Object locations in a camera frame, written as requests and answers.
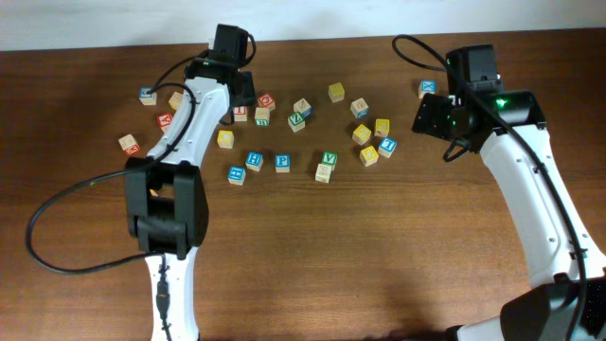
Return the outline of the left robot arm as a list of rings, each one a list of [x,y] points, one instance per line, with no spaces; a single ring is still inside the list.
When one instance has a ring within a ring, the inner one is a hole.
[[[154,340],[197,340],[194,264],[208,226],[201,166],[209,141],[233,107],[255,100],[256,53],[246,30],[218,25],[214,45],[187,61],[184,94],[168,129],[144,158],[125,169],[129,233],[151,278]]]

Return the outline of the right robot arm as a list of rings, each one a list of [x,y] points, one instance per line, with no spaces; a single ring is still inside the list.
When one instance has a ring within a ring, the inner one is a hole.
[[[412,129],[448,141],[446,162],[481,156],[505,198],[531,286],[496,317],[451,327],[446,339],[604,339],[605,256],[561,179],[539,102],[529,91],[505,90],[491,45],[437,60],[449,94],[424,95]]]

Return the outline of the red letter I block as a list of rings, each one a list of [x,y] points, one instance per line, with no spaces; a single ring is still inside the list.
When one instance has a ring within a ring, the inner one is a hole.
[[[233,116],[235,122],[245,122],[248,116],[247,106],[237,106],[233,108]]]

